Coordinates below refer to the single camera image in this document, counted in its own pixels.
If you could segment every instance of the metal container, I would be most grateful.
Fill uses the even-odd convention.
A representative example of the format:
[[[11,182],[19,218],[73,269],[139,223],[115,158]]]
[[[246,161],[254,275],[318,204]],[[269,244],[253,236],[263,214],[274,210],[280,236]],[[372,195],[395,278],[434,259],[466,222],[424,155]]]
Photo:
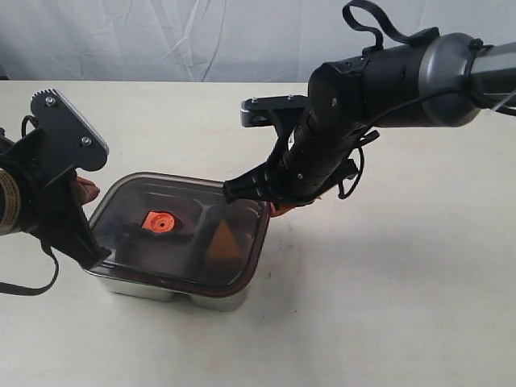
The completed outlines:
[[[90,219],[110,256],[88,271],[114,292],[230,311],[247,295],[270,218],[263,202],[226,204],[222,183],[159,173],[116,182]]]

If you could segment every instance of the orange object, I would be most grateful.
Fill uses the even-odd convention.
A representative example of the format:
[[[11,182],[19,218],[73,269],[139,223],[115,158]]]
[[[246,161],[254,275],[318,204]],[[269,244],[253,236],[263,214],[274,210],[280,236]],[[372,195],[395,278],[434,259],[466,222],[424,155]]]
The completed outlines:
[[[142,228],[157,234],[169,232],[176,225],[176,219],[168,212],[150,211]]]
[[[206,264],[210,268],[238,268],[243,255],[235,237],[226,222],[222,221],[213,235],[206,253]]]

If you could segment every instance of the white backdrop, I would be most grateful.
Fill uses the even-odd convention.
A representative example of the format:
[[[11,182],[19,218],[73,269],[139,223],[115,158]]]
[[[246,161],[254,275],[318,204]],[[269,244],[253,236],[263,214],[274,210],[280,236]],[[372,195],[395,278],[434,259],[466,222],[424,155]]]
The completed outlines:
[[[372,43],[342,20],[346,2],[0,0],[0,65],[29,80],[306,81],[323,61]],[[510,0],[376,3],[407,35],[438,26],[516,40]]]

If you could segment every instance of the orange valve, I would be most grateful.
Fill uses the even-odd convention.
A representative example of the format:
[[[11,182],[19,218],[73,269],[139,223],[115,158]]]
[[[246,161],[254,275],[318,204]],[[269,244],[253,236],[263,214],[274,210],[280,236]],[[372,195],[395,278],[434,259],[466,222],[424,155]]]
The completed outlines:
[[[168,212],[150,211],[142,228],[161,234],[173,230],[175,225],[176,219]]]

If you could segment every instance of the black strap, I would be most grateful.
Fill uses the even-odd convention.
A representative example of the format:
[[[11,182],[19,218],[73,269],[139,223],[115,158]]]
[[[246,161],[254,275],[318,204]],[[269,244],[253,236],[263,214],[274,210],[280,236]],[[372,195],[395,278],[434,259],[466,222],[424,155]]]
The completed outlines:
[[[369,48],[370,50],[376,51],[381,50],[384,47],[384,37],[381,34],[381,31],[375,27],[368,27],[360,24],[356,21],[355,17],[352,14],[351,8],[356,7],[361,10],[367,11],[369,14],[373,16],[380,24],[382,31],[392,40],[401,43],[401,44],[409,44],[410,46],[416,47],[420,44],[429,43],[433,39],[439,37],[439,29],[437,27],[428,28],[426,30],[422,30],[413,34],[412,36],[403,35],[400,31],[396,29],[396,27],[392,24],[389,19],[389,16],[375,3],[369,2],[368,0],[351,0],[344,8],[342,9],[342,16],[346,23],[355,31],[367,31],[374,34],[376,39],[376,43],[373,47]]]
[[[52,277],[50,282],[42,288],[28,288],[25,286],[0,282],[0,293],[13,294],[15,296],[39,296],[54,286],[57,280],[57,276],[59,275],[59,262],[57,261],[57,258],[54,255],[54,253],[52,252],[52,248],[50,247],[50,245],[41,242],[41,248],[48,256],[52,258],[52,260],[54,261],[54,265],[56,267],[54,270],[54,276]]]

